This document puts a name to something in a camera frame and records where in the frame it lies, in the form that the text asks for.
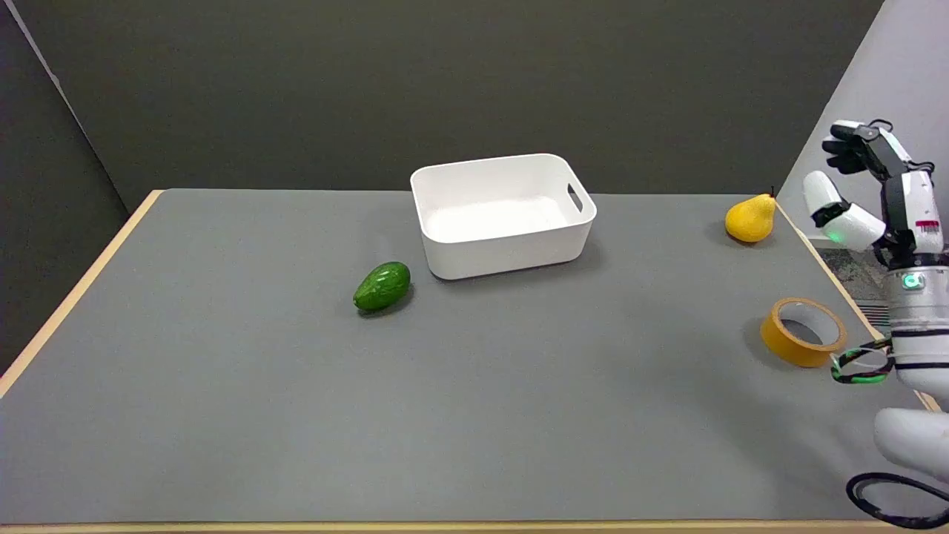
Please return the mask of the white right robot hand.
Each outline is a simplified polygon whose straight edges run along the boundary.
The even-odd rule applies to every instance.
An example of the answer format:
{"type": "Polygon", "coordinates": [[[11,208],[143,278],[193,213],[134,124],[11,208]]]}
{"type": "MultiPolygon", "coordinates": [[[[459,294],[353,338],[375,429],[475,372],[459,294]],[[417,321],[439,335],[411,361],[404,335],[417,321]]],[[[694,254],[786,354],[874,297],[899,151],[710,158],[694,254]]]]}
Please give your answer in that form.
{"type": "Polygon", "coordinates": [[[880,216],[845,199],[823,171],[802,182],[814,226],[848,250],[871,251],[889,270],[947,265],[945,235],[934,196],[932,162],[916,162],[891,122],[837,119],[821,141],[827,165],[841,175],[868,172],[880,185],[880,216]]]}

